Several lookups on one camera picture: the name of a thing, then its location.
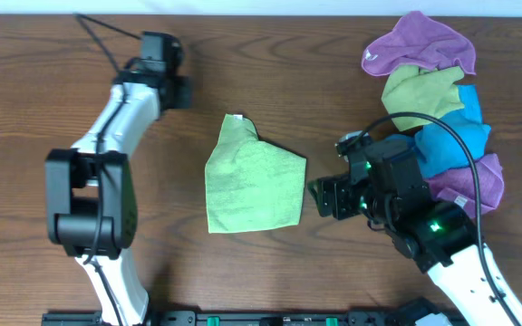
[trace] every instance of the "green towel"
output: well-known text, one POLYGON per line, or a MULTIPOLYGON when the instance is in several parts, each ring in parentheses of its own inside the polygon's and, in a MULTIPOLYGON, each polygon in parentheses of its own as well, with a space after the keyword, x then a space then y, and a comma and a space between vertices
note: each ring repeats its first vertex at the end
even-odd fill
MULTIPOLYGON (((415 65, 403 65, 394 71, 384 87, 382 102, 388 113, 413 111, 437 119, 464 108, 459 88, 454 84, 464 77, 460 67, 430 72, 415 65)), ((430 123, 419 118, 393 120, 399 131, 430 123)))
POLYGON ((305 158, 260 141, 253 122, 240 115, 225 116, 205 182, 210 233, 299 224, 305 158))

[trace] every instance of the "purple cloth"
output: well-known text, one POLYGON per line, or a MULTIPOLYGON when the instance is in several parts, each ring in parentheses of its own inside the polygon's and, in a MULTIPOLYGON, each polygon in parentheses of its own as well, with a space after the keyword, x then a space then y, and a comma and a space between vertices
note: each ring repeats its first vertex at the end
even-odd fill
POLYGON ((383 76, 403 64, 428 70, 459 65, 465 73, 476 74, 476 59, 475 47, 466 37, 414 11, 366 48, 362 68, 372 76, 383 76))
MULTIPOLYGON (((498 207, 505 191, 503 168, 498 163, 497 154, 487 154, 477 165, 480 182, 480 211, 482 214, 498 207)), ((435 199, 458 204, 470 218, 475 218, 475 189, 472 185, 470 168, 450 169, 436 177, 425 179, 435 199)))

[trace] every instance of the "stack of folded cloths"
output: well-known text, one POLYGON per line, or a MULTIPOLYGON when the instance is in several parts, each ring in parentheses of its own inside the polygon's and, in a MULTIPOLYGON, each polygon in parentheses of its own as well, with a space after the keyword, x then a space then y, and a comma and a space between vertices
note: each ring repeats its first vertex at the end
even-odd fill
MULTIPOLYGON (((390 75, 382 93, 389 113, 429 114, 451 126, 477 160, 482 213, 498 207, 504 191, 497 154, 485 155, 490 126, 483 123, 474 85, 456 85, 464 74, 476 74, 472 43, 445 24, 421 12, 403 16, 394 29, 370 44, 362 67, 373 76, 390 75)), ((406 139, 416 150, 420 172, 435 199, 454 202, 475 217, 474 187, 469 163, 452 136, 418 118, 393 120, 399 131, 423 126, 406 139)))

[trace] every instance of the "cable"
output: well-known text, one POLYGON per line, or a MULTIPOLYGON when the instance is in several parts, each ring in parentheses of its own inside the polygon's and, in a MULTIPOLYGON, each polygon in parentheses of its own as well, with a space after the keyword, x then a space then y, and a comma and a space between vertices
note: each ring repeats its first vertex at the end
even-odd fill
POLYGON ((118 305, 116 304, 116 300, 114 299, 114 296, 112 295, 112 290, 110 288, 110 285, 108 284, 108 279, 106 278, 106 274, 104 274, 104 271, 102 270, 102 267, 100 264, 98 264, 97 261, 91 262, 92 266, 94 266, 94 270, 98 275, 100 276, 101 284, 104 286, 104 290, 106 290, 106 294, 108 295, 108 299, 110 300, 110 303, 112 304, 112 308, 114 309, 114 313, 116 314, 116 319, 118 320, 118 324, 121 326, 122 318, 119 313, 118 305))
MULTIPOLYGON (((140 39, 138 35, 128 33, 126 31, 123 31, 120 28, 111 26, 109 24, 100 22, 98 20, 95 20, 93 18, 90 18, 87 15, 84 14, 74 14, 75 19, 78 21, 80 26, 88 33, 88 35, 98 44, 98 46, 103 50, 104 54, 106 54, 106 57, 110 61, 110 64, 112 68, 116 71, 117 74, 121 74, 121 69, 119 68, 118 64, 116 63, 116 60, 114 59, 114 56, 111 54, 111 52, 104 46, 102 43, 102 40, 98 38, 98 36, 93 32, 93 30, 90 28, 90 26, 87 25, 87 23, 84 22, 84 20, 88 20, 90 22, 96 23, 100 26, 106 27, 110 30, 116 31, 121 34, 128 35, 130 37, 133 37, 137 40, 140 39)), ((129 70, 132 65, 138 61, 138 58, 132 58, 130 59, 124 66, 124 71, 129 70)), ((92 240, 92 247, 90 248, 90 252, 88 253, 88 257, 84 260, 83 264, 89 264, 92 263, 94 266, 94 269, 96 273, 101 278, 101 283, 104 287, 104 291, 106 291, 106 295, 108 296, 108 299, 111 302, 112 308, 114 310, 114 314, 116 315, 116 319, 118 320, 118 324, 122 325, 122 319, 120 316, 120 311, 118 309, 118 306, 116 305, 116 300, 113 297, 110 285, 108 284, 108 280, 106 279, 106 275, 104 274, 102 267, 98 264, 97 261, 93 261, 92 258, 97 254, 98 252, 98 246, 100 242, 100 233, 102 230, 102 217, 103 217, 103 187, 102 187, 102 171, 103 171, 103 163, 101 158, 101 146, 104 141, 104 134, 106 133, 106 130, 110 126, 111 122, 114 120, 114 118, 118 115, 124 104, 126 103, 126 100, 128 99, 128 93, 126 92, 126 87, 124 86, 124 81, 121 82, 122 87, 122 96, 121 96, 121 102, 118 104, 118 107, 114 110, 114 112, 111 114, 111 116, 106 120, 104 125, 102 126, 100 132, 96 135, 96 147, 94 150, 94 166, 96 168, 96 178, 98 180, 98 216, 96 220, 96 227, 94 230, 94 238, 92 240)))
POLYGON ((470 150, 465 144, 464 140, 459 136, 459 134, 451 128, 448 124, 446 124, 444 121, 436 119, 428 114, 424 113, 418 113, 418 112, 399 112, 399 113, 393 113, 388 116, 385 116, 383 118, 380 118, 376 121, 374 121, 372 124, 370 124, 368 127, 366 127, 360 135, 358 135, 356 138, 352 139, 348 143, 348 147, 351 147, 351 145, 357 143, 360 141, 363 136, 371 131, 372 129, 376 128, 377 126, 381 125, 382 123, 394 119, 394 118, 420 118, 423 120, 428 120, 431 122, 436 123, 438 126, 446 130, 452 138, 454 138, 457 143, 459 143, 460 148, 464 152, 464 155, 467 157, 467 160, 469 161, 470 171, 472 172, 472 182, 474 184, 475 188, 475 212, 477 216, 477 246, 478 246, 478 258, 480 260, 480 265, 482 266, 482 270, 487 278, 488 285, 490 286, 490 290, 495 294, 495 298, 497 298, 498 302, 500 303, 501 307, 507 314, 508 318, 511 320, 513 325, 520 326, 520 323, 517 320, 517 317, 515 314, 511 311, 511 309, 508 307, 507 303, 503 300, 503 295, 498 291, 497 286, 495 285, 495 282, 493 280, 493 277, 490 273, 490 270, 488 269, 487 265, 487 259, 485 258, 485 243, 483 242, 482 238, 482 227, 481 227, 481 216, 480 216, 480 185, 479 185, 479 173, 477 172, 477 167, 475 166, 475 162, 472 158, 472 154, 470 154, 470 150))

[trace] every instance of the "blue cloth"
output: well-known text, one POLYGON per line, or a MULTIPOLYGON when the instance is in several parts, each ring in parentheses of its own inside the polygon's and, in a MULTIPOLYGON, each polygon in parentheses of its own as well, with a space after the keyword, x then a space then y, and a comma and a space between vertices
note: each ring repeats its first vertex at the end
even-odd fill
MULTIPOLYGON (((464 140, 474 159, 485 155, 490 126, 482 123, 479 97, 474 85, 459 85, 464 109, 454 110, 442 118, 464 140)), ((405 139, 416 148, 422 177, 434 177, 451 168, 469 165, 457 141, 440 126, 431 123, 418 131, 414 138, 392 135, 389 139, 405 139)))

